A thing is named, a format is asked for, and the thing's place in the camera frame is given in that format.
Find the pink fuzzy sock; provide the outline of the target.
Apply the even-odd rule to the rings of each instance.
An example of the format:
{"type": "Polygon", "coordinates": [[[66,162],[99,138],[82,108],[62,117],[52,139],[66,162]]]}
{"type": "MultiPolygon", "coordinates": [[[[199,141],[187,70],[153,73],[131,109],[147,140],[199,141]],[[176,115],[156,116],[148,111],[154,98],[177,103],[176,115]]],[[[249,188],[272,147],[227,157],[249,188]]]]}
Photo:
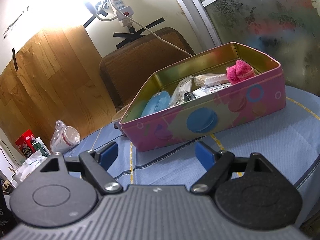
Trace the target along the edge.
{"type": "Polygon", "coordinates": [[[254,70],[251,65],[242,60],[237,60],[235,65],[227,67],[226,75],[228,81],[234,85],[254,76],[254,70]]]}

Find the clear bag with cup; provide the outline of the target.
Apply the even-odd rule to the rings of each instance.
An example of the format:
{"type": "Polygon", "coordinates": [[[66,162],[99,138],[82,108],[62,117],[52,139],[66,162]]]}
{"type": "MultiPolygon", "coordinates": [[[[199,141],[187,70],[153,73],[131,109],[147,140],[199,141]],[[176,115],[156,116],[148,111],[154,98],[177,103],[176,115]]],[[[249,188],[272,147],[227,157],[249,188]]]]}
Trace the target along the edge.
{"type": "Polygon", "coordinates": [[[81,141],[80,133],[72,126],[67,126],[62,120],[55,123],[55,131],[50,140],[50,150],[52,153],[66,153],[68,150],[79,145],[81,141]]]}

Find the round tin can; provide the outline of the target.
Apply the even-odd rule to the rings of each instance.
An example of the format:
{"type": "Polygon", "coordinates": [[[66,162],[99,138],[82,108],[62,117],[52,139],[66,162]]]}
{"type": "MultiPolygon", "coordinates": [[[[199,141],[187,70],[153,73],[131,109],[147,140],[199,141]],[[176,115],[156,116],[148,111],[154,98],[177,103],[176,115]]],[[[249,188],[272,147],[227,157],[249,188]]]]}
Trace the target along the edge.
{"type": "Polygon", "coordinates": [[[129,108],[129,106],[130,106],[130,104],[124,106],[119,111],[117,111],[117,113],[112,117],[112,122],[113,122],[113,126],[115,129],[120,129],[120,124],[119,124],[120,120],[124,116],[125,112],[129,108]]]}

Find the green white carton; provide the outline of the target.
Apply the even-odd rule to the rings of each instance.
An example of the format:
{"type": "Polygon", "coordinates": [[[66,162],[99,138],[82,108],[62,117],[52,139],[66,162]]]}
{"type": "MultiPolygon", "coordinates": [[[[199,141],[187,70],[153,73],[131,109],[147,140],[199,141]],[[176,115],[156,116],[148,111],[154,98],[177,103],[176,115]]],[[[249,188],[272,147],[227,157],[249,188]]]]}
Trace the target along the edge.
{"type": "Polygon", "coordinates": [[[50,151],[48,148],[45,146],[44,142],[41,140],[40,137],[35,138],[32,141],[32,146],[36,151],[40,151],[41,154],[45,157],[49,157],[51,155],[50,151]]]}

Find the white crumpled plastic bag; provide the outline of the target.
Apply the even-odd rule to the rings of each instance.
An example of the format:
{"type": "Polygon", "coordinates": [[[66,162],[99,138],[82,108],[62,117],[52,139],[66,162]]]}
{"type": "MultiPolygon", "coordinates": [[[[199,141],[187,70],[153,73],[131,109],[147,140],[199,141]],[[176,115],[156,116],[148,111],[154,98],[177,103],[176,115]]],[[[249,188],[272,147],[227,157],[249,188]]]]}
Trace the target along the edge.
{"type": "Polygon", "coordinates": [[[14,172],[12,178],[17,184],[27,178],[35,169],[37,169],[51,154],[42,154],[40,150],[37,150],[25,162],[14,172]]]}

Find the red printed box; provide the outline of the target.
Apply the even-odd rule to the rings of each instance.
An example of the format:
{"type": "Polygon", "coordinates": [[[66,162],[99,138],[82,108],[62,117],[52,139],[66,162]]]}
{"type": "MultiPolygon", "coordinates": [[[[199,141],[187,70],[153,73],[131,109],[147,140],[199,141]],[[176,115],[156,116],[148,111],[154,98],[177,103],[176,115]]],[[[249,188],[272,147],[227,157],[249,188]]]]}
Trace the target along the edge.
{"type": "Polygon", "coordinates": [[[33,132],[28,129],[16,141],[15,144],[26,158],[29,158],[34,152],[33,142],[35,140],[33,132]]]}

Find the pink rectangular tin box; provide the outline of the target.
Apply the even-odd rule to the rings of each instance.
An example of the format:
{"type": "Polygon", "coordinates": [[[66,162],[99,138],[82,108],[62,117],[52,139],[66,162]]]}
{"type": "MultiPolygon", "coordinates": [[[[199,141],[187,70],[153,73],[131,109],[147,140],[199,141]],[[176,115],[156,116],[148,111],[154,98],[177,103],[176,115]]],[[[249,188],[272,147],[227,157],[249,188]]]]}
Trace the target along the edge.
{"type": "Polygon", "coordinates": [[[281,64],[249,46],[230,42],[154,72],[141,87],[120,121],[123,133],[140,152],[154,150],[220,132],[286,105],[281,64]],[[173,92],[189,76],[222,74],[242,60],[254,76],[221,91],[142,116],[153,95],[173,92]]]}

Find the blue tablecloth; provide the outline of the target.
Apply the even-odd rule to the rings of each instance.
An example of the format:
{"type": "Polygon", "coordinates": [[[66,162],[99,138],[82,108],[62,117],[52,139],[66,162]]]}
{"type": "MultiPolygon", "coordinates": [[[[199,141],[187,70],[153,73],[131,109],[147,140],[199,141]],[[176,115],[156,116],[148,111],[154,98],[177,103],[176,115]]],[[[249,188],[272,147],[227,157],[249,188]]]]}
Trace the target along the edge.
{"type": "MultiPolygon", "coordinates": [[[[319,97],[286,88],[286,107],[252,122],[203,137],[214,150],[225,149],[238,157],[261,153],[300,192],[303,207],[297,224],[319,211],[319,97]]],[[[138,152],[127,137],[109,124],[82,139],[67,152],[76,157],[115,141],[119,155],[109,174],[122,185],[192,185],[205,172],[189,141],[148,152],[138,152]]]]}

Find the white blue-printed packet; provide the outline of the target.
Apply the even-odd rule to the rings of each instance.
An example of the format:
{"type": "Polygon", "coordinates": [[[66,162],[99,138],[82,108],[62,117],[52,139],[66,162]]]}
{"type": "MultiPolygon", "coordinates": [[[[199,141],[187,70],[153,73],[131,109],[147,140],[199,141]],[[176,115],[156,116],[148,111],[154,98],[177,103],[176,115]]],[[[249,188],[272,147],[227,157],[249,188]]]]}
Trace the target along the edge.
{"type": "Polygon", "coordinates": [[[214,87],[201,87],[201,88],[194,90],[193,94],[194,94],[195,98],[200,98],[203,96],[207,96],[207,95],[216,93],[216,92],[221,91],[221,90],[228,88],[230,86],[231,86],[231,83],[225,83],[223,85],[218,85],[218,86],[214,86],[214,87]]]}

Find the black cylindrical object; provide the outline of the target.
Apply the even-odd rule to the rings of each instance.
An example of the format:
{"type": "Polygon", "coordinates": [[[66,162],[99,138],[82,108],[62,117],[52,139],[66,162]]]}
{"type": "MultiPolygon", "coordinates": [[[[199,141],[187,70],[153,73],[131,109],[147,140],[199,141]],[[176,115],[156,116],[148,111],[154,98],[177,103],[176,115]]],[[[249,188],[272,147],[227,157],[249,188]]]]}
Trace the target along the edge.
{"type": "Polygon", "coordinates": [[[188,102],[188,101],[192,101],[196,99],[196,96],[193,92],[186,92],[183,95],[184,101],[188,102]]]}

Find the beige wrapped packet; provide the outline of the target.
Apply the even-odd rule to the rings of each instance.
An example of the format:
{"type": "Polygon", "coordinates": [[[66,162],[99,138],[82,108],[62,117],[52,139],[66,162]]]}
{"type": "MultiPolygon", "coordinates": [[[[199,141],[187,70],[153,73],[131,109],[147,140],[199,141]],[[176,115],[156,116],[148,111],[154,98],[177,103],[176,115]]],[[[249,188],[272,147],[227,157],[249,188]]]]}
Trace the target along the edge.
{"type": "Polygon", "coordinates": [[[229,83],[226,74],[201,74],[194,77],[194,82],[196,86],[204,86],[204,87],[214,87],[218,85],[223,85],[225,83],[229,83]]]}

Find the clear plastic bag in tin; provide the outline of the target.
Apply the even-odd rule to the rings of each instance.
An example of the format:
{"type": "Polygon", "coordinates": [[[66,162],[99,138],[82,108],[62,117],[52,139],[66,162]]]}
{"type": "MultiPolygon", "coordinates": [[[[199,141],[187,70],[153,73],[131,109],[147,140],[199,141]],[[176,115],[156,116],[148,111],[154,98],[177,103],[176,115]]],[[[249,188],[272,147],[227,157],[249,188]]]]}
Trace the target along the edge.
{"type": "Polygon", "coordinates": [[[178,83],[171,96],[169,107],[174,107],[184,103],[184,94],[191,91],[193,79],[193,76],[188,76],[178,83]]]}

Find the wood-pattern board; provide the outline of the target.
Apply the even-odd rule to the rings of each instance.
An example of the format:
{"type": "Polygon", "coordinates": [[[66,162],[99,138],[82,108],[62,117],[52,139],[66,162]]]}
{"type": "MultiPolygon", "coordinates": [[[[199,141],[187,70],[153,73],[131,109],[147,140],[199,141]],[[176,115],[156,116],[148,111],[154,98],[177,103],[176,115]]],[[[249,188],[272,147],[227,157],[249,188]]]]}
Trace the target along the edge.
{"type": "Polygon", "coordinates": [[[10,143],[31,130],[49,145],[57,120],[81,137],[109,124],[116,110],[100,62],[82,26],[36,33],[1,74],[1,129],[10,143]]]}

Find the black tape cross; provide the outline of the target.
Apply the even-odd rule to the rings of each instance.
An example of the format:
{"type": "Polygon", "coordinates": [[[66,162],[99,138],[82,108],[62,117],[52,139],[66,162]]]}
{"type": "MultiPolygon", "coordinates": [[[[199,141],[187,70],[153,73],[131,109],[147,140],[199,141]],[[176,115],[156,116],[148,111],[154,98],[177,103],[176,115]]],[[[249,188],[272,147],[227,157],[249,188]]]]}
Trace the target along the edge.
{"type": "MultiPolygon", "coordinates": [[[[162,18],[159,18],[159,19],[153,21],[152,23],[148,24],[146,27],[152,28],[152,27],[154,27],[164,21],[165,21],[165,19],[162,17],[162,18]]],[[[144,29],[144,28],[141,28],[138,31],[136,31],[134,27],[129,27],[129,33],[116,33],[116,32],[113,33],[114,37],[123,38],[123,40],[116,45],[116,48],[120,49],[121,47],[125,46],[128,43],[131,43],[141,37],[144,37],[143,32],[145,32],[145,31],[146,31],[146,29],[144,29]]]]}

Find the frosted glass sliding door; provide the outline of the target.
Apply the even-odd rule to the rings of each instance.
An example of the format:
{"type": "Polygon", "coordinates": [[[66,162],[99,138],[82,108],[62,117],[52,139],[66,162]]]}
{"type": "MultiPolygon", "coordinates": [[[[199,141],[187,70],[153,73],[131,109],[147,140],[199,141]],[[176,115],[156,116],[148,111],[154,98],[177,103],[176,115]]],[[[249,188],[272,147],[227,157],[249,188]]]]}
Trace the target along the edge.
{"type": "Polygon", "coordinates": [[[319,0],[177,0],[203,50],[238,42],[278,60],[288,85],[319,94],[319,0]]]}

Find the white power strip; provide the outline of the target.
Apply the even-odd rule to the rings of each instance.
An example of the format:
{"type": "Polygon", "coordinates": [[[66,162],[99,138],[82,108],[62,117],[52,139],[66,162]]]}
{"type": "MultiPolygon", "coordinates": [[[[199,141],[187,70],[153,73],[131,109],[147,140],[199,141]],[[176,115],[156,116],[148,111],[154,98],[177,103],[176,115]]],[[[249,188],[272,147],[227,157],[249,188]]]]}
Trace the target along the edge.
{"type": "Polygon", "coordinates": [[[130,6],[127,6],[123,0],[109,0],[113,12],[116,14],[117,19],[122,27],[130,28],[133,21],[131,20],[134,11],[130,6]]]}

